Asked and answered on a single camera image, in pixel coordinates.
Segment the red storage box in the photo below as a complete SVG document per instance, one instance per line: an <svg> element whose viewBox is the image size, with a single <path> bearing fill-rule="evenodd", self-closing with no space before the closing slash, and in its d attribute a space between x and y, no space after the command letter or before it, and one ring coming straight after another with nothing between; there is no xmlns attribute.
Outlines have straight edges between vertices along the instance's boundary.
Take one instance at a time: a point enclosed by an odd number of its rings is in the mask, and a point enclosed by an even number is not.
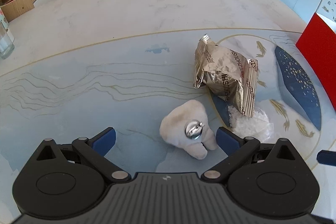
<svg viewBox="0 0 336 224"><path fill-rule="evenodd" d="M335 106L335 32L315 13L295 45L314 70L331 104Z"/></svg>

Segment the clear bag white pellets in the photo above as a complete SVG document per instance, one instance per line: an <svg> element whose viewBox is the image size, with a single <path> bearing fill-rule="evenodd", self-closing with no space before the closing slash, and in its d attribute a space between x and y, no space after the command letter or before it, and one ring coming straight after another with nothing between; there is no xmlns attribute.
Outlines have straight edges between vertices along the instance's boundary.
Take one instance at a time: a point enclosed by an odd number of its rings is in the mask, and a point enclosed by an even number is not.
<svg viewBox="0 0 336 224"><path fill-rule="evenodd" d="M264 143L272 139L273 123L260 108L254 110L252 118L244 116L233 106L228 106L228 114L232 132L240 138L251 136Z"/></svg>

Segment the small wooden box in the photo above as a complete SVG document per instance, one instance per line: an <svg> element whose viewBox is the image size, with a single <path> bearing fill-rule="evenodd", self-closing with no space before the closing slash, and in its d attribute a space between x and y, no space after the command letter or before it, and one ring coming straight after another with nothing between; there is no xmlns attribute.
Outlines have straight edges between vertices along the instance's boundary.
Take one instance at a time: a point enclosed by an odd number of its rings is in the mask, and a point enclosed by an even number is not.
<svg viewBox="0 0 336 224"><path fill-rule="evenodd" d="M1 10L8 22L11 22L33 8L34 4L32 0L13 0L1 6Z"/></svg>

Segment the silver foil snack bag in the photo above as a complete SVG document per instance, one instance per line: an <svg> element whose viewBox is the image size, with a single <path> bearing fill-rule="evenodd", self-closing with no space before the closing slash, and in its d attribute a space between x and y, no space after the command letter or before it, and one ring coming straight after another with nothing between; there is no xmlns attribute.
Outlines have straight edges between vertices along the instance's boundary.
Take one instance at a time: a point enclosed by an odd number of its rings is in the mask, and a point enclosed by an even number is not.
<svg viewBox="0 0 336 224"><path fill-rule="evenodd" d="M244 116L253 117L258 61L215 44L203 35L195 50L194 88L206 85Z"/></svg>

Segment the clear drinking glass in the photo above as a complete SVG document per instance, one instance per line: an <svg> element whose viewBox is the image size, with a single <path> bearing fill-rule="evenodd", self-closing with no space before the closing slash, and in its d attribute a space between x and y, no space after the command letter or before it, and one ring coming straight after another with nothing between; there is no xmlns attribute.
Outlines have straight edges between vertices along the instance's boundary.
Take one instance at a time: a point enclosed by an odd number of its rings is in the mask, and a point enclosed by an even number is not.
<svg viewBox="0 0 336 224"><path fill-rule="evenodd" d="M15 46L7 34L2 22L0 23L0 56L1 59L8 58L13 52Z"/></svg>

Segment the white plush tooth badge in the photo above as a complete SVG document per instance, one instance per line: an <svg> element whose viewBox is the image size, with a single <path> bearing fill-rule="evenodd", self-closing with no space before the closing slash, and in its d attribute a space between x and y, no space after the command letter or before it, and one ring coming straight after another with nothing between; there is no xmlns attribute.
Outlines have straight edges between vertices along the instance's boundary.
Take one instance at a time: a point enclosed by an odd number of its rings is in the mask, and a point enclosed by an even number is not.
<svg viewBox="0 0 336 224"><path fill-rule="evenodd" d="M198 160L203 160L209 150L218 147L215 133L209 127L206 109L197 100L189 100L165 116L159 133L166 143Z"/></svg>

